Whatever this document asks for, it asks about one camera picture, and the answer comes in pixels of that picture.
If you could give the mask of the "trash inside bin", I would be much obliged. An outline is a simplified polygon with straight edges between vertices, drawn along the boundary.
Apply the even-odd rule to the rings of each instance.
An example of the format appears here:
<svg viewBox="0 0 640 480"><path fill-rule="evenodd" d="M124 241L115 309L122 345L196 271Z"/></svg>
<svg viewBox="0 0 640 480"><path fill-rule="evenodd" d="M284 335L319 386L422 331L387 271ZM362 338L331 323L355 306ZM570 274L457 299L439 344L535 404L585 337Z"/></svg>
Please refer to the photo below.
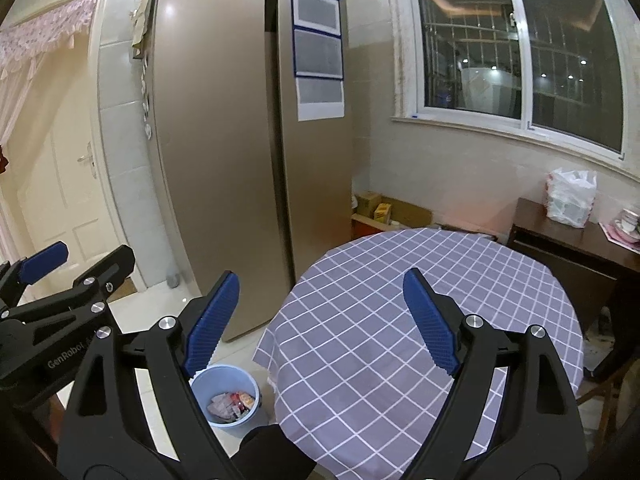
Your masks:
<svg viewBox="0 0 640 480"><path fill-rule="evenodd" d="M232 424L247 415L254 405L254 396L247 392L224 392L210 399L207 411L218 424Z"/></svg>

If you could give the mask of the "light blue trash bin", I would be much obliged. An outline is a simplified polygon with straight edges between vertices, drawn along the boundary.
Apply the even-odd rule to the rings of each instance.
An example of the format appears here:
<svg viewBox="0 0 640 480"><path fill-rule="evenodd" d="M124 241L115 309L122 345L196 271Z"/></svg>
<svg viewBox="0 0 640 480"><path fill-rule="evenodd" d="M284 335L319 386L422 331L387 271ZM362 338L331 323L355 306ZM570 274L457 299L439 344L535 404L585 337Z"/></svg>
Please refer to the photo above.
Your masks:
<svg viewBox="0 0 640 480"><path fill-rule="evenodd" d="M205 370L198 372L191 380L191 389L207 421L214 427L224 431L231 432L232 430L247 428L251 422L254 422L262 408L262 393L258 383L249 372L234 365L215 364L206 367ZM219 393L237 391L244 391L254 396L254 408L237 422L218 424L207 411L210 399Z"/></svg>

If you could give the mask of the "white panel door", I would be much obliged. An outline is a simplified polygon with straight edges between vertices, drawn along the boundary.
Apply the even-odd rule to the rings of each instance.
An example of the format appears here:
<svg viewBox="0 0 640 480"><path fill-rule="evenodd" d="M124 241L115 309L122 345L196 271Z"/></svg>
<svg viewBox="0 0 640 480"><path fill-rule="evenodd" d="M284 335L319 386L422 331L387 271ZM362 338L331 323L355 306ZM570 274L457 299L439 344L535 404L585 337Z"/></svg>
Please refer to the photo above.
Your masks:
<svg viewBox="0 0 640 480"><path fill-rule="evenodd" d="M68 249L66 263L37 284L40 294L70 287L119 246L94 168L91 133L88 107L64 102L23 114L9 140L30 241L37 250L55 242Z"/></svg>

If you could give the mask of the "small grey floor object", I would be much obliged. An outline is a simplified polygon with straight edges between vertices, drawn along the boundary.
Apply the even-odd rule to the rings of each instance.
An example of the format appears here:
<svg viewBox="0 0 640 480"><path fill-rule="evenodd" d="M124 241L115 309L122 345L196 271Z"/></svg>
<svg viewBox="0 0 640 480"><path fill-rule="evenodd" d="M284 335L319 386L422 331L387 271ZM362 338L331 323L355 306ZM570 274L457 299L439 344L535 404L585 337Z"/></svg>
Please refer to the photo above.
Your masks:
<svg viewBox="0 0 640 480"><path fill-rule="evenodd" d="M169 288L177 288L181 283L181 276L179 273L171 273L167 275L166 284Z"/></svg>

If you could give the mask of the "person's black trouser leg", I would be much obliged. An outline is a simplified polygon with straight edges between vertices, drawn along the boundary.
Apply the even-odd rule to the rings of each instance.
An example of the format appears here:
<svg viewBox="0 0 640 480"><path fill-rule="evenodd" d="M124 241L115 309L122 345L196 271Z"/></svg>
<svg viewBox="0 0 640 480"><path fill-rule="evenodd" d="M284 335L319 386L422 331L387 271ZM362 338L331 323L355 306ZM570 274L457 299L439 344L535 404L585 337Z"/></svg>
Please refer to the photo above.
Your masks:
<svg viewBox="0 0 640 480"><path fill-rule="evenodd" d="M306 480L316 468L279 425L250 430L231 463L248 480Z"/></svg>

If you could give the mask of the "dark wooden side cabinet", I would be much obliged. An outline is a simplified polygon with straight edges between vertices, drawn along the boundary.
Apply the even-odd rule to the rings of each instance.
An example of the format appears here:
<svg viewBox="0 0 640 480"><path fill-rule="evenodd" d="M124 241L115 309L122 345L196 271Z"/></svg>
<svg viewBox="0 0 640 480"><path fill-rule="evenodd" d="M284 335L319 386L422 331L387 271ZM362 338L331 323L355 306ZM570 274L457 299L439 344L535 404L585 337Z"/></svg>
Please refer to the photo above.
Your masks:
<svg viewBox="0 0 640 480"><path fill-rule="evenodd" d="M609 242L600 226L572 228L544 205L519 198L506 246L544 264L570 298L582 330L611 313L614 346L591 373L604 382L639 359L639 256Z"/></svg>

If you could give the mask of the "purple checked tablecloth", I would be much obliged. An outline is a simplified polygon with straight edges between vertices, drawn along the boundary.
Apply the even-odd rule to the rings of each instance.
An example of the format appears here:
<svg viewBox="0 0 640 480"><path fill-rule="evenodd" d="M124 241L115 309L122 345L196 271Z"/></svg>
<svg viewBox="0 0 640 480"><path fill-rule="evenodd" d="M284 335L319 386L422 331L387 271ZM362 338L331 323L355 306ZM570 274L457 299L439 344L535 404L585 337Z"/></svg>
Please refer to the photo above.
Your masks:
<svg viewBox="0 0 640 480"><path fill-rule="evenodd" d="M418 269L436 292L499 330L541 325L573 387L582 330L542 263L480 234L378 233L331 249L298 280L255 350L286 436L340 479L397 479L434 425L450 377L402 294Z"/></svg>

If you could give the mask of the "dishes on cabinet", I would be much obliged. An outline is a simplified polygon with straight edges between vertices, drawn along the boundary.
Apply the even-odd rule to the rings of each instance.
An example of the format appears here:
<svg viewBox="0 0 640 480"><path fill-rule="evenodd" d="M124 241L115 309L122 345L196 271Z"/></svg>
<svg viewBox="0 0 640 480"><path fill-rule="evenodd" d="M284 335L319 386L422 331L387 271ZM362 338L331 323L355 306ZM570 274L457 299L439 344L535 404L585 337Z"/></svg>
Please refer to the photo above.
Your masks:
<svg viewBox="0 0 640 480"><path fill-rule="evenodd" d="M638 212L624 208L613 220L608 223L600 222L599 226L610 243L638 254L640 249Z"/></svg>

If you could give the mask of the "pink lace curtain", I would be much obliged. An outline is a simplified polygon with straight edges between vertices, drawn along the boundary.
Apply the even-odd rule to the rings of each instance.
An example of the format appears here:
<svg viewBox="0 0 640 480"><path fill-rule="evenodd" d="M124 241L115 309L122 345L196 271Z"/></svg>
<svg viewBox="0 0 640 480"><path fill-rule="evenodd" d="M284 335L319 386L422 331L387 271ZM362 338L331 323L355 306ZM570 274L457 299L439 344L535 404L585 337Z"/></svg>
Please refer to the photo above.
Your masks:
<svg viewBox="0 0 640 480"><path fill-rule="evenodd" d="M1 255L34 248L17 203L9 140L23 114L73 102L88 107L96 131L96 23L102 0L64 0L1 31Z"/></svg>

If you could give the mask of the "white plastic bag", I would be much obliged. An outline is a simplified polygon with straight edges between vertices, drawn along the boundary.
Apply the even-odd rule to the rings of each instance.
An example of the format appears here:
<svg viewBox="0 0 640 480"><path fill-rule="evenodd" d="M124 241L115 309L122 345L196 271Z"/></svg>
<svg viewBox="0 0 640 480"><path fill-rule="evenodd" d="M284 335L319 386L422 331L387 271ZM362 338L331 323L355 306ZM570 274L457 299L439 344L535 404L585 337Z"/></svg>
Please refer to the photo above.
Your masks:
<svg viewBox="0 0 640 480"><path fill-rule="evenodd" d="M546 182L547 217L555 222L582 229L589 220L597 197L597 174L590 170L558 168Z"/></svg>

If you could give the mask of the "gold double-door refrigerator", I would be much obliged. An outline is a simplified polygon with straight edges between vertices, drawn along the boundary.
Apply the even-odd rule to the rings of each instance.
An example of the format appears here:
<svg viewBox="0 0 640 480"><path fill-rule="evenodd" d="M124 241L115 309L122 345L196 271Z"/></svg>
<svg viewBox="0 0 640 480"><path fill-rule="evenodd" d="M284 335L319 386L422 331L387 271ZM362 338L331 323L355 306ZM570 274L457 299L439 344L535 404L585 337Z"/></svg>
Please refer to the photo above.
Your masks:
<svg viewBox="0 0 640 480"><path fill-rule="evenodd" d="M151 0L144 116L178 269L205 294L240 281L232 340L269 322L294 284L346 243L352 114L300 122L291 0Z"/></svg>

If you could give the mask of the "papers on refrigerator door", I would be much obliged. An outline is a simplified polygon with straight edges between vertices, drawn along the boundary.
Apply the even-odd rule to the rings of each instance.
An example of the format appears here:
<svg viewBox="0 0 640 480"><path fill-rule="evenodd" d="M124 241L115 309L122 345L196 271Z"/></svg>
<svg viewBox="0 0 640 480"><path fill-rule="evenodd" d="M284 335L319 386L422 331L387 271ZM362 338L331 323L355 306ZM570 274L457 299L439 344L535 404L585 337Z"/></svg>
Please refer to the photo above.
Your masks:
<svg viewBox="0 0 640 480"><path fill-rule="evenodd" d="M345 116L340 0L291 0L293 70L300 122Z"/></svg>

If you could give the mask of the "cardboard boxes by wall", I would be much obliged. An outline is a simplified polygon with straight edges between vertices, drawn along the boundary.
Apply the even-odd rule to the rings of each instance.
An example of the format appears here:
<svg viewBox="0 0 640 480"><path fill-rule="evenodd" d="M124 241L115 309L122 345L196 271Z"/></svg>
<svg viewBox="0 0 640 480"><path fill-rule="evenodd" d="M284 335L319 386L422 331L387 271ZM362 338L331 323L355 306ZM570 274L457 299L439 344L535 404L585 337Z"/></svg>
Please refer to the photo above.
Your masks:
<svg viewBox="0 0 640 480"><path fill-rule="evenodd" d="M352 238L403 229L426 228L433 223L430 210L377 192L352 196Z"/></svg>

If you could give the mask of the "window with white frame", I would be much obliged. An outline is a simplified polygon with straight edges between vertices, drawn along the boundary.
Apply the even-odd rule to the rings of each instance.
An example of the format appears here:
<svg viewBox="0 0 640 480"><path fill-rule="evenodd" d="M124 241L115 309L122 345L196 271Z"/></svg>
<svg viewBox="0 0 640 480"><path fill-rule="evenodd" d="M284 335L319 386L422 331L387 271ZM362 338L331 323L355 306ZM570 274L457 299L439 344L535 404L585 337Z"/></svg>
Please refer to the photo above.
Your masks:
<svg viewBox="0 0 640 480"><path fill-rule="evenodd" d="M397 114L639 174L628 0L390 0Z"/></svg>

